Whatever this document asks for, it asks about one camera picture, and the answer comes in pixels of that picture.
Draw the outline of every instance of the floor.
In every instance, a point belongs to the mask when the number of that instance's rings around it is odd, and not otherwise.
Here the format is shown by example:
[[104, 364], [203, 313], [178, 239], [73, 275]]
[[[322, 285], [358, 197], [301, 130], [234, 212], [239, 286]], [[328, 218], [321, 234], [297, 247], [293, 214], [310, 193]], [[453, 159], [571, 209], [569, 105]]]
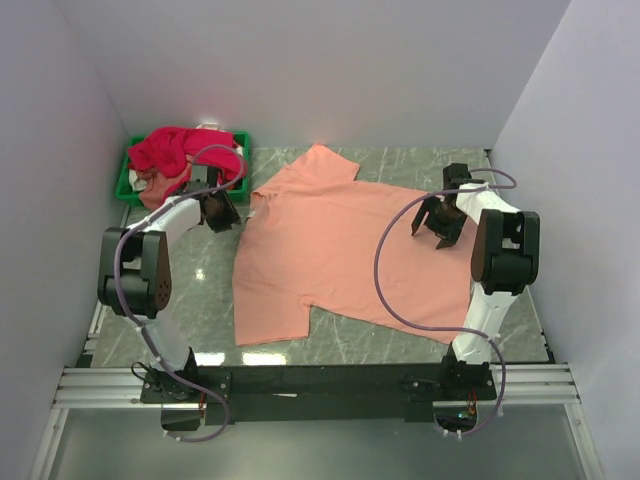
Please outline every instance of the floor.
[[[251, 187], [266, 182], [305, 149], [256, 149]], [[488, 166], [481, 149], [344, 148], [338, 152], [361, 165], [358, 179], [434, 190], [451, 162]], [[246, 216], [248, 207], [239, 208]], [[128, 222], [146, 215], [133, 209]], [[194, 228], [171, 252], [173, 297], [168, 308], [200, 365], [341, 364], [439, 362], [447, 346], [434, 340], [372, 325], [313, 308], [309, 338], [237, 347], [233, 335], [231, 274], [241, 227], [215, 235]], [[125, 367], [146, 360], [133, 329], [109, 309], [101, 312], [101, 331], [92, 367]], [[528, 290], [509, 310], [498, 345], [508, 362], [545, 362], [545, 339]]]

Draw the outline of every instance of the green plastic tray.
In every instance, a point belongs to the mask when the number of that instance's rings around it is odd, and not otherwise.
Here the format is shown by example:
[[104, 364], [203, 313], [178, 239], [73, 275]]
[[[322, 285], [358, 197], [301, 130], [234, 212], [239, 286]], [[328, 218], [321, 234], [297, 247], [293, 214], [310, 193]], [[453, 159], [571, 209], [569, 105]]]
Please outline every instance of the green plastic tray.
[[[131, 137], [129, 140], [127, 148], [124, 151], [124, 160], [122, 161], [120, 177], [118, 178], [118, 185], [116, 186], [116, 198], [118, 200], [122, 200], [130, 207], [142, 207], [143, 205], [138, 197], [138, 192], [134, 192], [129, 184], [129, 169], [127, 168], [127, 165], [129, 165], [130, 159], [127, 151], [129, 150], [129, 147], [136, 143], [140, 143], [145, 138], [145, 135], [138, 135]], [[237, 144], [242, 145], [243, 156], [247, 161], [247, 165], [249, 165], [249, 159], [251, 158], [251, 142], [249, 140], [249, 134], [247, 132], [234, 132], [233, 139]], [[227, 193], [233, 203], [246, 203], [249, 200], [249, 173], [247, 172], [247, 175], [240, 180], [233, 189], [227, 190]]]

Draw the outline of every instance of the red cloth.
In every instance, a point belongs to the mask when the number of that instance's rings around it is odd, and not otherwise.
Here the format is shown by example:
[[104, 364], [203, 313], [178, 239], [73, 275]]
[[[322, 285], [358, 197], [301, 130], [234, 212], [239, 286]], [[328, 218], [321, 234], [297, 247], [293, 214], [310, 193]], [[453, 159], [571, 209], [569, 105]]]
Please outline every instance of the red cloth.
[[[191, 178], [191, 159], [208, 145], [234, 147], [233, 133], [199, 128], [162, 127], [142, 142], [129, 147], [129, 168], [147, 180], [140, 200], [155, 210], [166, 198]], [[233, 180], [240, 171], [236, 156], [222, 148], [212, 148], [197, 159], [198, 164], [219, 167], [224, 180]]]
[[[166, 178], [183, 174], [187, 155], [195, 155], [208, 145], [233, 147], [233, 133], [200, 128], [162, 127], [154, 130], [142, 142], [129, 147], [129, 158], [137, 172], [157, 168]], [[235, 155], [222, 148], [212, 148], [198, 157], [198, 164], [214, 165], [224, 171], [226, 180], [240, 170]]]

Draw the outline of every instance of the white wall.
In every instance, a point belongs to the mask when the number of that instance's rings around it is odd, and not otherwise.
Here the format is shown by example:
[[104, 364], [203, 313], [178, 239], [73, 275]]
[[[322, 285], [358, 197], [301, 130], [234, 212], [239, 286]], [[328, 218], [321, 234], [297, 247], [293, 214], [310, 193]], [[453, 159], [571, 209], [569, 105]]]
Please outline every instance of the white wall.
[[573, 0], [493, 151], [542, 220], [534, 285], [609, 479], [640, 471], [640, 3]]
[[0, 6], [0, 477], [24, 478], [95, 306], [125, 132], [50, 0]]
[[129, 133], [492, 147], [569, 0], [56, 0]]

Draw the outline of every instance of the purple cable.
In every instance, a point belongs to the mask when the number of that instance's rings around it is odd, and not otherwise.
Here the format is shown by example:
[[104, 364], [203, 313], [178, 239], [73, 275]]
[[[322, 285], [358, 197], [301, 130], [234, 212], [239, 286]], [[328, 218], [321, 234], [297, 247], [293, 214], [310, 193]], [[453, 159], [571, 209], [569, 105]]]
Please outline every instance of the purple cable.
[[489, 188], [493, 188], [493, 189], [502, 189], [502, 190], [507, 190], [507, 189], [513, 189], [516, 188], [518, 186], [518, 182], [516, 181], [515, 178], [513, 178], [511, 175], [503, 172], [502, 170], [498, 170], [498, 169], [494, 169], [494, 168], [477, 168], [474, 170], [469, 170], [469, 173], [473, 173], [473, 172], [493, 172], [493, 173], [497, 173], [499, 175], [503, 175], [506, 178], [508, 178], [509, 180], [511, 180], [512, 184], [511, 185], [483, 185], [481, 187], [478, 188], [473, 188], [473, 189], [452, 189], [452, 190], [441, 190], [439, 192], [432, 192], [432, 193], [427, 193], [426, 195], [423, 195], [419, 198], [416, 198], [415, 200], [411, 201], [408, 205], [406, 205], [405, 207], [402, 208], [402, 210], [400, 210], [395, 217], [393, 217], [393, 219], [391, 220], [391, 222], [389, 222], [389, 225], [387, 225], [387, 227], [384, 229], [384, 232], [382, 233], [382, 236], [380, 237], [380, 241], [378, 242], [378, 247], [376, 248], [376, 254], [373, 260], [373, 281], [375, 283], [376, 286], [376, 293], [378, 294], [378, 298], [380, 298], [380, 301], [382, 302], [382, 305], [384, 305], [384, 308], [387, 309], [387, 311], [391, 314], [392, 317], [394, 317], [396, 320], [398, 320], [400, 323], [403, 323], [409, 327], [415, 328], [417, 330], [424, 330], [427, 332], [457, 332], [457, 333], [472, 333], [474, 335], [478, 335], [479, 337], [484, 338], [487, 342], [489, 342], [489, 345], [491, 345], [491, 348], [493, 348], [493, 350], [496, 352], [496, 355], [498, 356], [498, 360], [500, 361], [500, 365], [502, 367], [502, 382], [500, 384], [500, 391], [498, 393], [498, 398], [496, 399], [496, 404], [493, 407], [493, 410], [491, 411], [491, 413], [480, 423], [480, 425], [475, 426], [474, 428], [472, 428], [471, 430], [468, 430], [466, 432], [461, 433], [461, 435], [469, 435], [471, 433], [475, 433], [479, 430], [481, 430], [482, 428], [484, 428], [491, 420], [493, 420], [493, 418], [498, 414], [498, 411], [500, 410], [500, 405], [502, 404], [502, 399], [504, 398], [504, 389], [507, 383], [507, 364], [504, 360], [504, 357], [502, 356], [502, 352], [500, 351], [500, 349], [498, 348], [498, 345], [493, 341], [493, 339], [489, 338], [489, 336], [480, 331], [480, 330], [475, 330], [473, 328], [466, 328], [466, 327], [426, 327], [424, 325], [418, 325], [417, 323], [413, 323], [410, 322], [409, 320], [406, 320], [405, 318], [403, 318], [402, 316], [400, 316], [400, 314], [398, 314], [393, 307], [391, 307], [391, 305], [389, 305], [389, 302], [387, 301], [387, 299], [385, 298], [384, 294], [382, 293], [382, 288], [380, 287], [380, 276], [379, 276], [379, 264], [380, 264], [380, 252], [382, 252], [382, 247], [384, 246], [384, 242], [387, 239], [387, 236], [389, 235], [389, 232], [391, 231], [391, 229], [394, 227], [394, 225], [396, 223], [398, 223], [398, 220], [400, 220], [400, 218], [407, 213], [407, 211], [413, 207], [414, 205], [428, 199], [431, 197], [435, 197], [438, 195], [450, 195], [450, 194], [457, 194], [457, 193], [475, 193], [475, 192], [482, 192], [485, 191]]
[[171, 438], [174, 438], [177, 441], [182, 441], [182, 442], [186, 442], [186, 443], [206, 442], [207, 440], [211, 440], [213, 438], [216, 438], [218, 435], [220, 435], [224, 431], [224, 429], [229, 425], [229, 422], [231, 421], [231, 410], [229, 409], [229, 404], [225, 401], [224, 398], [222, 398], [221, 395], [217, 394], [216, 392], [214, 392], [212, 390], [209, 390], [208, 388], [205, 388], [205, 387], [203, 387], [201, 385], [197, 385], [197, 384], [195, 384], [193, 382], [190, 382], [189, 380], [186, 380], [186, 379], [180, 377], [178, 374], [176, 374], [176, 372], [173, 370], [173, 368], [171, 368], [171, 366], [167, 362], [165, 362], [164, 359], [162, 359], [162, 356], [160, 355], [160, 352], [158, 351], [158, 348], [153, 343], [153, 340], [151, 339], [149, 334], [146, 332], [144, 323], [133, 314], [133, 312], [129, 308], [129, 305], [127, 305], [127, 300], [125, 298], [124, 290], [122, 288], [122, 277], [121, 277], [120, 268], [121, 268], [122, 249], [124, 248], [124, 244], [127, 242], [127, 240], [132, 235], [134, 235], [135, 233], [139, 232], [140, 230], [142, 230], [142, 229], [148, 227], [149, 225], [151, 225], [155, 220], [157, 220], [159, 217], [164, 215], [167, 211], [169, 211], [171, 208], [173, 208], [178, 203], [184, 202], [185, 200], [187, 200], [189, 198], [192, 198], [192, 197], [195, 197], [195, 196], [198, 196], [198, 195], [203, 195], [203, 194], [208, 194], [208, 193], [215, 193], [215, 192], [218, 192], [220, 190], [224, 190], [224, 189], [234, 185], [238, 180], [240, 180], [244, 176], [244, 173], [247, 171], [247, 163], [246, 163], [245, 159], [242, 157], [242, 155], [237, 153], [233, 148], [228, 147], [226, 145], [209, 145], [207, 147], [204, 147], [202, 150], [200, 150], [198, 153], [196, 153], [196, 155], [193, 157], [192, 163], [194, 165], [197, 165], [197, 160], [200, 157], [200, 155], [202, 155], [204, 152], [206, 152], [207, 150], [210, 150], [212, 148], [222, 148], [223, 150], [228, 150], [228, 151], [232, 152], [236, 156], [236, 158], [240, 162], [240, 171], [234, 177], [234, 179], [230, 180], [229, 182], [225, 183], [224, 185], [220, 185], [219, 187], [205, 188], [205, 189], [198, 190], [196, 192], [192, 192], [192, 193], [184, 195], [184, 196], [176, 197], [174, 200], [172, 200], [170, 202], [165, 202], [162, 205], [162, 207], [160, 207], [158, 210], [156, 210], [151, 215], [149, 215], [149, 217], [146, 218], [145, 221], [141, 222], [140, 224], [138, 224], [135, 227], [133, 227], [130, 230], [128, 230], [122, 236], [122, 238], [120, 238], [120, 241], [118, 242], [118, 245], [116, 246], [116, 251], [115, 251], [114, 258], [113, 258], [113, 276], [114, 276], [114, 280], [115, 280], [116, 294], [118, 296], [118, 301], [120, 302], [120, 306], [122, 307], [122, 310], [123, 310], [124, 314], [127, 316], [127, 318], [129, 318], [137, 327], [140, 327], [142, 329], [141, 330], [142, 338], [144, 339], [145, 343], [147, 344], [147, 347], [149, 347], [149, 351], [151, 352], [151, 355], [153, 355], [153, 357], [156, 358], [156, 359], [160, 358], [158, 363], [162, 366], [164, 371], [167, 372], [167, 374], [171, 378], [173, 378], [175, 381], [177, 381], [177, 382], [179, 382], [179, 383], [181, 383], [183, 385], [186, 385], [189, 388], [193, 388], [194, 390], [198, 390], [198, 391], [204, 393], [205, 395], [213, 397], [224, 408], [224, 421], [222, 422], [222, 425], [220, 426], [220, 428], [218, 428], [215, 432], [211, 433], [210, 435], [206, 435], [204, 437], [192, 438], [192, 437], [180, 437], [179, 435], [176, 435], [174, 433], [168, 433], [168, 436], [170, 436]]

